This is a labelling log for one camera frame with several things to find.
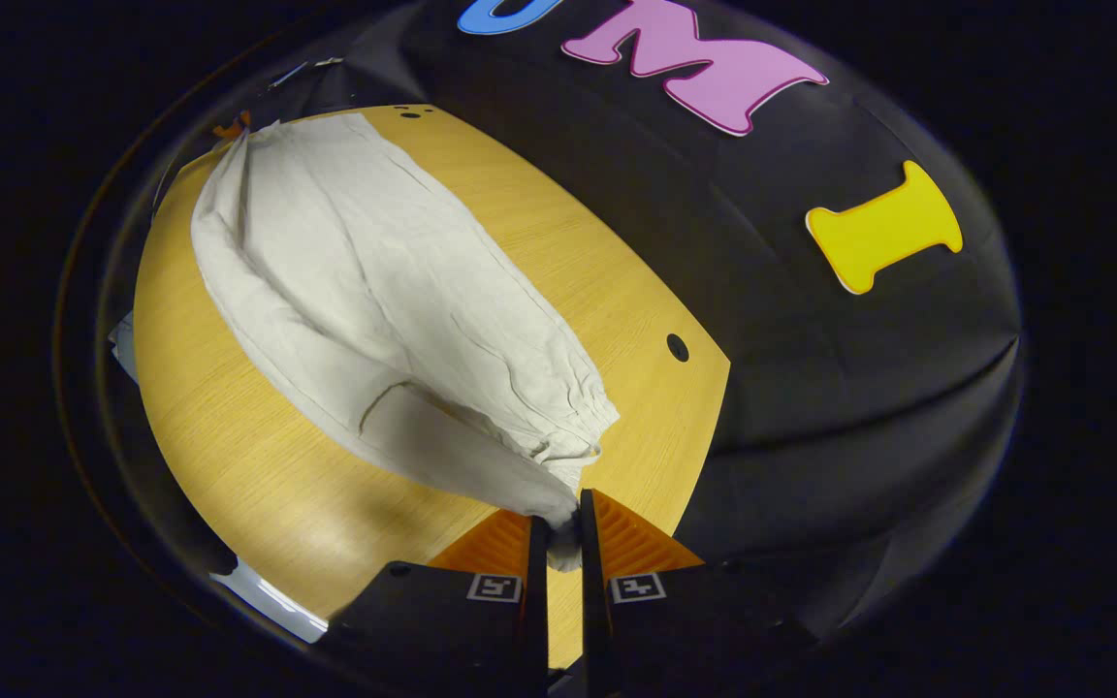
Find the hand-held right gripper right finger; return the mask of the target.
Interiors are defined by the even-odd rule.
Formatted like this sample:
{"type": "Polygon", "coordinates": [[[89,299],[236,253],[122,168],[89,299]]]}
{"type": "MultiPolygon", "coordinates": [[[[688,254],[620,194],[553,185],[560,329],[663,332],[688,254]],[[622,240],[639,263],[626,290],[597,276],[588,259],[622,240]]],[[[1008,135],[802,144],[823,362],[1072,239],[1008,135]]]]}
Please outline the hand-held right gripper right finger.
{"type": "Polygon", "coordinates": [[[706,564],[604,493],[581,494],[588,694],[744,694],[815,649],[758,574],[706,564]]]}

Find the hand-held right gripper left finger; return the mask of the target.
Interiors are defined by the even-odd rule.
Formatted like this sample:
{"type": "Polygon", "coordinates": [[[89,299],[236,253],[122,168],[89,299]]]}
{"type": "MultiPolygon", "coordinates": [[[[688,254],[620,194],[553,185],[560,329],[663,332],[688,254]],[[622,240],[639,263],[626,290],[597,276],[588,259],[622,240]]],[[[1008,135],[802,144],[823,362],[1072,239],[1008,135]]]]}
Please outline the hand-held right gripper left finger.
{"type": "Polygon", "coordinates": [[[323,657],[367,692],[542,692],[550,535],[493,511],[427,564],[389,562],[330,619],[323,657]]]}

